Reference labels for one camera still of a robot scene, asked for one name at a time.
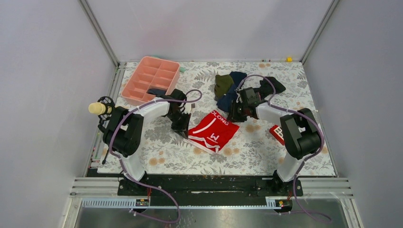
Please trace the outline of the red underwear white trim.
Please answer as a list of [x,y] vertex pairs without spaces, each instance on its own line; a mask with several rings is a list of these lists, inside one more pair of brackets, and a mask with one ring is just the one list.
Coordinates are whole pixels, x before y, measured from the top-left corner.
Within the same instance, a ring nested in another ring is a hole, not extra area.
[[188,141],[207,153],[217,154],[233,138],[238,129],[238,125],[213,110],[196,127],[188,131]]

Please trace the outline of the pink divided organizer tray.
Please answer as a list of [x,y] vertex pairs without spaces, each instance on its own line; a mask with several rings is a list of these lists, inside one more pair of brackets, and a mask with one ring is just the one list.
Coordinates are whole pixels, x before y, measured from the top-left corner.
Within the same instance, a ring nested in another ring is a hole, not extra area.
[[179,63],[156,57],[143,57],[125,84],[121,96],[130,105],[142,105],[155,98],[155,95],[149,93],[150,89],[160,89],[166,95],[171,94],[179,77]]

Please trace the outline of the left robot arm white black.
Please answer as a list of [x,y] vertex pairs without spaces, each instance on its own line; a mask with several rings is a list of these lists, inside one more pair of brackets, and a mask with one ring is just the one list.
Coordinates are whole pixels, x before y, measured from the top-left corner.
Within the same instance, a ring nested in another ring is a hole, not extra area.
[[103,142],[108,145],[110,155],[119,160],[124,176],[130,180],[129,189],[135,195],[147,191],[147,183],[142,179],[146,172],[140,161],[143,128],[158,117],[167,117],[171,130],[187,139],[191,117],[185,107],[188,102],[184,92],[174,89],[171,94],[157,96],[132,110],[116,106],[108,96],[89,106],[89,111],[99,118]]

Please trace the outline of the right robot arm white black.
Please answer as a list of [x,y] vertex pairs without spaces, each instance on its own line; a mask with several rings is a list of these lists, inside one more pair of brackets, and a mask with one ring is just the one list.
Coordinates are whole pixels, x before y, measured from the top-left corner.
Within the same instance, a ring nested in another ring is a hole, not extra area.
[[312,111],[303,108],[289,110],[258,98],[253,88],[239,91],[232,101],[228,120],[242,123],[248,117],[278,125],[287,154],[283,163],[274,171],[272,179],[261,188],[274,196],[296,193],[296,178],[305,162],[318,154],[324,146],[323,134]]

